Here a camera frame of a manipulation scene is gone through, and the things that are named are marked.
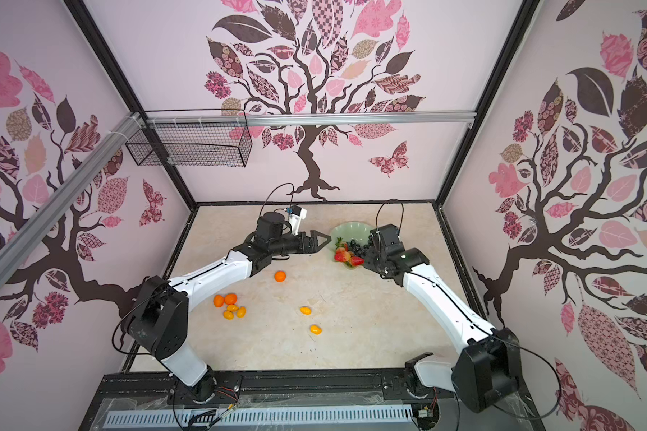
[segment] tree mural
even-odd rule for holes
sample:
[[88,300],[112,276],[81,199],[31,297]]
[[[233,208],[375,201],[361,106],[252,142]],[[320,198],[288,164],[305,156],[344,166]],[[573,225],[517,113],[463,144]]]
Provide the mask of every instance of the tree mural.
[[[401,9],[400,0],[390,0],[388,4],[384,0],[312,0],[310,20],[303,19],[308,12],[308,0],[264,0],[257,2],[260,11],[251,0],[222,1],[242,14],[220,19],[214,29],[227,30],[243,42],[231,46],[207,38],[211,56],[231,80],[218,72],[207,74],[206,89],[215,97],[225,99],[224,115],[233,114],[229,109],[240,108],[250,115],[295,114],[307,109],[311,114],[412,112],[423,99],[403,95],[377,100],[377,90],[388,95],[404,94],[421,78],[418,74],[412,77],[400,74],[412,52],[390,55],[396,49],[401,51],[410,37],[410,23],[405,14],[393,20]],[[352,50],[348,49],[347,34],[341,35],[347,15],[344,3],[354,3],[347,6],[352,8],[350,18],[357,6],[363,6],[357,9],[350,38],[358,33],[373,38],[357,42]],[[260,14],[267,26],[248,13]],[[393,34],[381,37],[382,32],[391,29],[395,29]],[[255,44],[264,41],[273,46],[267,52],[254,54]],[[242,92],[246,98],[229,97],[233,90]],[[310,190],[312,197],[325,201],[319,190],[340,189],[321,178],[311,146],[315,142],[338,145],[341,136],[353,145],[362,145],[360,137],[376,139],[394,130],[389,124],[359,124],[354,130],[337,125],[298,125],[250,128],[250,133],[254,138],[261,136],[264,147],[272,143],[285,151],[298,145],[297,156],[304,162],[309,176],[294,193]],[[241,136],[242,132],[238,130],[234,135]],[[406,151],[403,144],[392,157],[374,157],[369,162],[390,176],[396,168],[407,166]]]
[[[0,108],[21,103],[16,95],[23,84],[9,71],[9,58],[0,52],[0,89],[10,89],[0,91]],[[67,98],[55,104],[50,86],[38,74],[21,66],[20,72],[31,85],[34,99],[7,117],[5,129],[12,140],[0,135],[0,250],[24,226],[34,209],[38,210],[50,193],[64,183],[65,168],[79,167],[81,162],[75,154],[94,150],[101,140],[95,115],[77,125]],[[33,128],[32,118],[38,124]],[[51,154],[57,154],[56,162],[47,163],[46,145],[54,150]],[[93,249],[105,245],[95,231],[115,228],[122,221],[114,215],[127,195],[129,177],[115,177],[122,162],[123,153],[119,150],[43,238],[46,253],[37,249],[30,257],[32,262],[10,277],[6,286],[13,293],[0,295],[0,301],[12,303],[3,322],[8,321],[5,324],[19,343],[38,349],[38,331],[63,321],[72,293],[78,301],[111,301],[121,316],[132,306],[138,288],[125,291],[116,284],[88,280],[83,273],[83,262],[95,262]],[[139,223],[157,223],[162,217],[159,207],[164,198],[146,181],[139,185],[140,192],[142,188],[150,205],[141,213]],[[102,215],[88,218],[97,213]],[[5,222],[10,226],[9,233],[5,232]]]
[[[577,97],[564,96],[556,81],[536,123],[531,111],[515,120],[516,142],[488,176],[505,198],[496,212],[504,215],[503,231],[512,242],[497,278],[474,268],[486,287],[484,302],[504,323],[501,297],[520,265],[534,261],[532,276],[543,276],[545,295],[561,286],[565,331],[574,330],[577,308],[578,330],[589,349],[636,392],[632,351],[647,371],[647,346],[629,342],[627,334],[647,342],[647,294],[613,276],[647,275],[640,260],[647,255],[647,228],[629,227],[631,220],[647,223],[647,10],[637,14],[642,31],[635,55],[624,35],[603,35],[604,68],[618,78],[592,67],[573,70]],[[612,79],[623,85],[620,100]],[[586,111],[587,124],[578,121],[578,108]],[[612,129],[610,121],[620,133],[595,125]],[[599,258],[602,265],[587,263]],[[579,303],[570,294],[576,287]],[[615,320],[593,307],[594,300]]]

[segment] pink wall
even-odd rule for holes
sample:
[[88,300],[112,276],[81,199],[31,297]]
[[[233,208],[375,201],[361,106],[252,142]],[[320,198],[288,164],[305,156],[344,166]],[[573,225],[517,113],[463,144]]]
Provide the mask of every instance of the pink wall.
[[647,0],[542,6],[446,208],[546,428],[647,430]]
[[[0,2],[0,247],[126,112],[60,1]],[[107,164],[0,290],[0,429],[78,427],[123,360],[110,333],[130,288],[187,216],[161,168],[125,149]]]

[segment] green bowl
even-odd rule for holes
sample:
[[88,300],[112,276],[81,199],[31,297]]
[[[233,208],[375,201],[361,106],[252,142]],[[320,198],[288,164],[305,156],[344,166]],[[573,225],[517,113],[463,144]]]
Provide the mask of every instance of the green bowl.
[[[349,243],[351,239],[354,239],[355,241],[362,244],[367,244],[367,241],[369,240],[369,232],[371,232],[373,229],[373,226],[370,226],[367,223],[363,223],[361,221],[348,221],[347,223],[343,223],[340,226],[336,226],[333,230],[330,231],[329,235],[331,242],[328,244],[327,248],[331,251],[332,256],[335,256],[335,243],[337,242],[338,238],[343,238],[343,241],[345,241],[346,243]],[[345,265],[347,269],[351,270],[359,268],[360,266],[362,265]]]

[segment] butterfly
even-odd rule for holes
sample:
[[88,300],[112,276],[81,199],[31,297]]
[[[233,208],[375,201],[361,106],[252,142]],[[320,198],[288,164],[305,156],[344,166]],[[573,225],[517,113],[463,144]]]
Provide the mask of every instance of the butterfly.
[[160,207],[163,205],[163,201],[167,198],[163,197],[160,192],[155,192],[153,187],[143,180],[144,194],[146,195],[146,200],[149,202],[149,205],[146,207],[144,212],[141,213],[141,218],[139,219],[139,226],[144,226],[152,221],[158,223],[163,220],[163,212]]
[[388,157],[372,157],[369,159],[369,163],[381,168],[381,172],[387,174],[388,178],[390,178],[391,172],[395,171],[396,167],[409,168],[408,158],[405,156],[407,151],[407,141],[405,141],[396,147],[390,159]]

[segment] orange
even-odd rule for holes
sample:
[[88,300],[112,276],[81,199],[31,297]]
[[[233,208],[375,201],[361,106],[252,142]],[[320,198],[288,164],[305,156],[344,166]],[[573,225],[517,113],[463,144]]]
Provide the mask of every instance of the orange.
[[236,302],[237,302],[237,295],[235,295],[234,293],[228,293],[228,294],[225,296],[225,303],[226,303],[227,305],[231,306],[231,305],[233,305],[233,304],[234,304],[234,303],[236,303]]

